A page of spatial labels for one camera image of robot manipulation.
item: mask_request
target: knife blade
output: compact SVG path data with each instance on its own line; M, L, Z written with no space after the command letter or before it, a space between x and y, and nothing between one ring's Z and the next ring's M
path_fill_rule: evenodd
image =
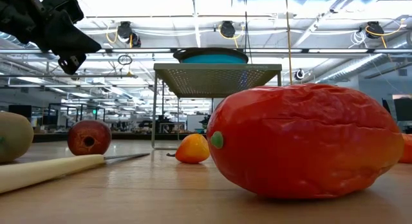
M105 160L113 160L118 158L138 158L142 156L148 156L150 153L138 153L138 154L128 154L128 155L121 155L121 156L105 156Z

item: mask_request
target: red apple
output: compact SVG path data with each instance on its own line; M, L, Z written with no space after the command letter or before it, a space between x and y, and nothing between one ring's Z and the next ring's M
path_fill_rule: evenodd
M76 156L104 154L110 145L111 131L100 121L82 120L69 130L67 143Z

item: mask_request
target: computer screen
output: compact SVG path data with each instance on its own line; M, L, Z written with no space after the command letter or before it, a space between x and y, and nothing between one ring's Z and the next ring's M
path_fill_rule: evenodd
M398 98L393 100L398 121L412 121L412 99Z

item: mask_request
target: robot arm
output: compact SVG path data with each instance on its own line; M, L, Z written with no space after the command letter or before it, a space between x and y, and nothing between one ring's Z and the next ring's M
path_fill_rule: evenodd
M74 27L83 18L77 0L0 0L0 31L23 44L34 42L43 52L51 50L68 75L78 70L86 53L101 49Z

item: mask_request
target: desk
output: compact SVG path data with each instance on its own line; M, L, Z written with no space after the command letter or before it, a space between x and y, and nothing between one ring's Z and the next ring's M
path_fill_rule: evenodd
M69 156L64 149L62 142L34 144L20 161ZM150 149L150 141L114 140L107 155ZM211 159L185 165L169 152L1 195L1 223L412 223L412 165L398 164L371 188L340 199L277 201L230 183Z

